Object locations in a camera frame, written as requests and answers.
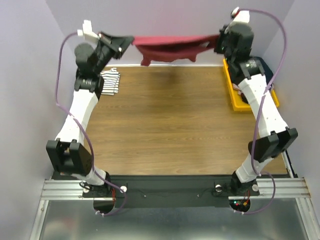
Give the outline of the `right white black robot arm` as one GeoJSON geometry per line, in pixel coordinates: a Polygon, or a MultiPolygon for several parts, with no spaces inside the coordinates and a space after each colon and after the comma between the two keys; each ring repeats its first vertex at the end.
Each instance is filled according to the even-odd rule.
{"type": "Polygon", "coordinates": [[[231,177],[230,190],[235,195],[249,190],[264,167],[298,137],[297,129],[287,125],[275,105],[263,64],[251,56],[253,39],[247,23],[231,23],[220,29],[215,49],[224,55],[231,80],[244,94],[256,120],[248,155],[231,177]]]}

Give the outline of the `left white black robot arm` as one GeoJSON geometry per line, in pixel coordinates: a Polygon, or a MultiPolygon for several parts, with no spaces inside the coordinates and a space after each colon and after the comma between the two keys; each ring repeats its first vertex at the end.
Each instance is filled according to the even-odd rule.
{"type": "Polygon", "coordinates": [[[108,172],[95,166],[94,150],[86,129],[102,95],[105,81],[101,71],[111,59],[123,56],[134,37],[112,36],[102,31],[84,36],[92,37],[96,47],[85,42],[74,50],[77,69],[71,107],[67,109],[55,103],[66,113],[66,119],[55,139],[47,141],[46,151],[56,172],[84,181],[84,189],[106,197],[115,185],[108,172]]]}

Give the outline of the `maroon red tank top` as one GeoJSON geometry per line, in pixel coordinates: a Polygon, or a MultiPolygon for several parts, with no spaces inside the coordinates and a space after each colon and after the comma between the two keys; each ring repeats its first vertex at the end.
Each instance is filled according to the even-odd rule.
{"type": "Polygon", "coordinates": [[[140,65],[147,67],[152,61],[171,63],[176,60],[195,62],[197,55],[214,49],[218,34],[193,36],[136,36],[132,45],[142,54],[140,65]]]}

